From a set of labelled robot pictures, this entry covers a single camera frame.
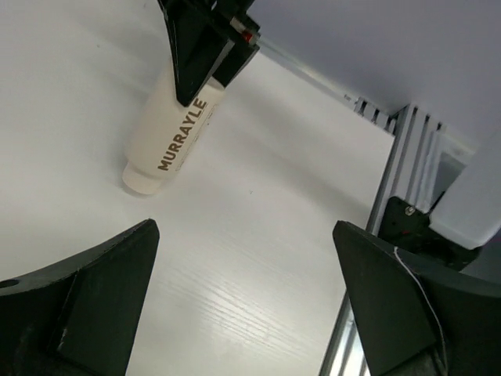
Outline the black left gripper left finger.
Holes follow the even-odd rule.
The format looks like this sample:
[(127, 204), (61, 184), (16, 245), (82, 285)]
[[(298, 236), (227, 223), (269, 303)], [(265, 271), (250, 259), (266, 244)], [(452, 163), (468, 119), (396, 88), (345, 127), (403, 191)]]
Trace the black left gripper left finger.
[(124, 375), (157, 255), (152, 219), (1, 282), (3, 375)]

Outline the cream Murrayle bottle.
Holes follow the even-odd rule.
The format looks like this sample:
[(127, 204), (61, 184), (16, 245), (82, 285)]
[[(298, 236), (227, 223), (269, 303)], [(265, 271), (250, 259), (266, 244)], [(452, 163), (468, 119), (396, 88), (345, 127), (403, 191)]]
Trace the cream Murrayle bottle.
[(149, 195), (174, 178), (224, 94), (224, 86), (210, 78), (184, 107), (175, 95), (173, 68), (165, 67), (132, 133), (122, 173), (124, 184)]

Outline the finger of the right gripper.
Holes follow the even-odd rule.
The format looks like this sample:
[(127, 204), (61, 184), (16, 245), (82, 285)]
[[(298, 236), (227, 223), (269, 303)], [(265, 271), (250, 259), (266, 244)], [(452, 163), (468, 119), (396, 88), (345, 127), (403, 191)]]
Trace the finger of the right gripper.
[(158, 4), (168, 31), (176, 99), (187, 107), (235, 42), (215, 1), (166, 0)]

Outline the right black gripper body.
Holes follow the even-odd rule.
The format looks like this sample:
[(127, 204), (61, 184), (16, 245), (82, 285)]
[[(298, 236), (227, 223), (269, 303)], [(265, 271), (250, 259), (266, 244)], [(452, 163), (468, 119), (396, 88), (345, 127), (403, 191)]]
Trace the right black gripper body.
[(225, 36), (233, 43), (212, 77), (228, 86), (259, 50), (260, 26), (247, 14), (254, 0), (216, 1), (214, 11), (222, 21)]

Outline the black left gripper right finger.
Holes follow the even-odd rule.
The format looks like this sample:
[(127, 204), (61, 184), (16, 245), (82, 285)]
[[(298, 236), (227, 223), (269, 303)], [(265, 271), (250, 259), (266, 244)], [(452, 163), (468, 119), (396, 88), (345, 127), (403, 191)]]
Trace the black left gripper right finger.
[(372, 375), (498, 375), (500, 286), (339, 221), (333, 242)]

